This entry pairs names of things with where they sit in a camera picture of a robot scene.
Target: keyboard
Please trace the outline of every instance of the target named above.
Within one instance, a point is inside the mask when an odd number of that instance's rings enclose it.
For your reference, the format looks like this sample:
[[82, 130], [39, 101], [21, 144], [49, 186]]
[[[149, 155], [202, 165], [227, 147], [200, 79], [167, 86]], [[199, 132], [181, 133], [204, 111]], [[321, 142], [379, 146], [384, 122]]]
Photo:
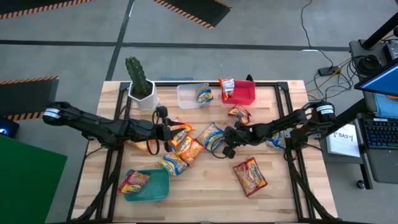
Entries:
[[398, 150], [398, 119], [362, 119], [365, 141], [371, 149]]

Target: red container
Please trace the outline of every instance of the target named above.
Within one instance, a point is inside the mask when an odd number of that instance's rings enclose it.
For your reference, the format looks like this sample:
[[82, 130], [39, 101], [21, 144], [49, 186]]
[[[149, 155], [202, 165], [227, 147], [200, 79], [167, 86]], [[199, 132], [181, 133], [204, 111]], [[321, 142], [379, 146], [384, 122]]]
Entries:
[[235, 88], [232, 97], [228, 97], [223, 103], [250, 105], [256, 99], [256, 83], [252, 81], [234, 80]]

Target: teal plastic bin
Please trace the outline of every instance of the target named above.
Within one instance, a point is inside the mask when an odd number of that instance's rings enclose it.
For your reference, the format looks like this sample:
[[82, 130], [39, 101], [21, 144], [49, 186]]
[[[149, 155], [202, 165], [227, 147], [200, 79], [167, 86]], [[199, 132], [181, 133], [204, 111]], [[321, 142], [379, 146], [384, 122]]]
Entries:
[[[137, 170], [142, 174], [150, 174], [150, 179], [138, 193], [124, 194], [128, 202], [157, 202], [169, 196], [170, 175], [167, 169]], [[125, 178], [133, 170], [127, 171]]]

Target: potted cactus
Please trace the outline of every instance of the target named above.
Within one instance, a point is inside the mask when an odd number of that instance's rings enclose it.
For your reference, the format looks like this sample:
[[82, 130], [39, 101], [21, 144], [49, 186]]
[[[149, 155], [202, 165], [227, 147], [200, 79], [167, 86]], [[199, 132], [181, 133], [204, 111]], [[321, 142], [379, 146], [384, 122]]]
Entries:
[[132, 98], [140, 109], [153, 110], [159, 99], [155, 83], [145, 77], [141, 63], [135, 57], [126, 58], [126, 68], [132, 83], [130, 83], [129, 97]]

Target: white pot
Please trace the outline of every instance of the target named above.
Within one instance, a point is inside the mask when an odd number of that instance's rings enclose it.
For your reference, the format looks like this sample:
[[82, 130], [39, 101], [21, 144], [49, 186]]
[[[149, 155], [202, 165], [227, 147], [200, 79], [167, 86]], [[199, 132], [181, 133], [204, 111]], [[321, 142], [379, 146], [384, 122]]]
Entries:
[[154, 110], [159, 102], [159, 98], [157, 97], [157, 91], [156, 91], [156, 85], [154, 82], [147, 80], [147, 82], [152, 84], [152, 93], [143, 98], [143, 99], [137, 99], [134, 96], [132, 96], [131, 94], [131, 90], [133, 88], [133, 84], [130, 83], [130, 88], [129, 88], [129, 97], [132, 98], [132, 100], [134, 100], [137, 104], [138, 107], [142, 110]]

